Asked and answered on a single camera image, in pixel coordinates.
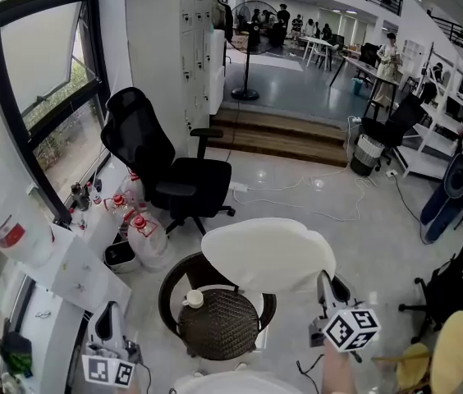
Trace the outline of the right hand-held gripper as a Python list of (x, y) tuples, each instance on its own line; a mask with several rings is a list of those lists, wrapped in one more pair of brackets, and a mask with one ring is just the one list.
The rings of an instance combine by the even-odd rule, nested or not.
[(355, 288), (343, 277), (332, 280), (326, 271), (317, 279), (321, 313), (309, 325), (309, 346), (319, 347), (329, 341), (337, 352), (364, 349), (381, 331), (373, 309), (336, 309), (335, 301), (357, 305)]

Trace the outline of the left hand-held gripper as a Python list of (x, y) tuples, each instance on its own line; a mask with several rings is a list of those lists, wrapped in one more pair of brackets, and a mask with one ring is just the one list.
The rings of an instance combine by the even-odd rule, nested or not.
[(85, 381), (107, 387), (129, 387), (135, 367), (142, 360), (140, 346), (129, 340), (117, 353), (99, 344), (107, 340), (122, 341), (126, 336), (124, 312), (116, 301), (102, 303), (88, 323), (85, 354), (81, 356)]

